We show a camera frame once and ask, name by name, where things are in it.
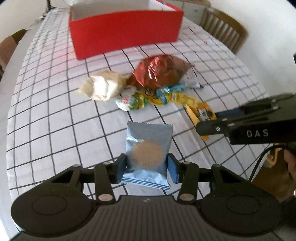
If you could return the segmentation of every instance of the screw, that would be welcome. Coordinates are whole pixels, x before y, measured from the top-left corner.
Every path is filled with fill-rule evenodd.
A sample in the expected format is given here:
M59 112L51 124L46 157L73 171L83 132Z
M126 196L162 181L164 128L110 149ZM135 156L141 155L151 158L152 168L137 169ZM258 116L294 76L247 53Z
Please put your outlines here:
M190 193L183 193L180 195L180 199L182 201L192 201L194 199L194 196Z
M105 193L105 194L101 194L101 195L98 197L98 199L99 199L100 201L102 201L102 202L109 202L109 201L111 201L111 200L113 199L113 196L110 195L110 194Z

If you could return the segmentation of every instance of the yellow candy packet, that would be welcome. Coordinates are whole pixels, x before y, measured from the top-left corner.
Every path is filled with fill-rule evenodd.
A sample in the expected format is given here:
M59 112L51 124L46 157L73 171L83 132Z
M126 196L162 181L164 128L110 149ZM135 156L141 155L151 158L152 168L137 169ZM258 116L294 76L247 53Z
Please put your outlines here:
M155 90L152 89L144 89L142 90L141 94L147 99L147 101L152 105L165 105L160 98L157 98L155 96ZM171 102L174 104L180 104L183 106L190 106L190 107L196 107L198 105L198 99L178 93L178 92L172 92L172 93L164 93L167 102Z
M186 105L188 114L193 121L194 125L196 126L197 123L201 121L210 121L210 120L216 120L217 117L211 107L206 103L202 102L198 106L190 107ZM200 136L204 141L209 139L209 136Z

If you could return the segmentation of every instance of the beige wrapped candy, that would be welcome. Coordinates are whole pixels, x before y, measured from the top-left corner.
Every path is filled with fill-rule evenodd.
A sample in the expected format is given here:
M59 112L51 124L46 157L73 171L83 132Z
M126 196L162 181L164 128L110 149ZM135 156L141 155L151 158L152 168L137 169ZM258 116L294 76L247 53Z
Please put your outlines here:
M111 70L101 70L90 76L87 82L76 92L85 94L93 100L109 100L116 97L126 86L126 78Z

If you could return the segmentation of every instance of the table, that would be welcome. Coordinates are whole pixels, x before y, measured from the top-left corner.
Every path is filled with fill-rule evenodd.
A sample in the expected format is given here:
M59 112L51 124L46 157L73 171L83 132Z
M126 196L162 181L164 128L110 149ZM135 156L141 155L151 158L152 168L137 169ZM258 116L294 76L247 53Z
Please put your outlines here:
M36 33L16 81L7 127L7 175L12 200L73 164L91 168L125 153L127 121L173 124L170 152L179 161L202 168L222 164L248 178L264 145L229 144L223 135L203 142L182 106L149 105L124 112L114 99L93 101L75 92L89 75L111 69L129 76L141 59L172 54L195 65L204 89L186 91L215 112L267 97L249 69L220 41L183 18L177 42L137 46L78 61L68 29L66 9L49 12ZM164 191L132 184L112 185L119 195L174 195L180 184ZM198 198L209 192L199 184ZM84 193L94 198L94 184Z

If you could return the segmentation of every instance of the black cable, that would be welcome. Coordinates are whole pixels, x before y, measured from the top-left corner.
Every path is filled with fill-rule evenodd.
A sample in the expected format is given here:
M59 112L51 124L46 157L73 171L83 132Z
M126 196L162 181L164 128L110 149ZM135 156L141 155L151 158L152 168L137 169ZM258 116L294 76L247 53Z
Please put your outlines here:
M249 182L252 181L252 179L253 179L253 177L254 177L254 175L255 175L255 172L256 172L256 170L257 170L257 168L258 168L260 162L262 161L263 157L265 156L265 154L268 153L269 151L271 151L272 149L276 149L276 148L282 148L282 149L287 149L287 150L289 150L289 148L288 148L286 145L273 145L273 146L268 147L267 149L265 149L265 150L261 153L260 157L258 158L258 160L257 160L257 162L256 162L256 165L255 165L255 167L254 167L254 169L253 169L253 171L252 171L252 173L251 173L251 175L250 175Z

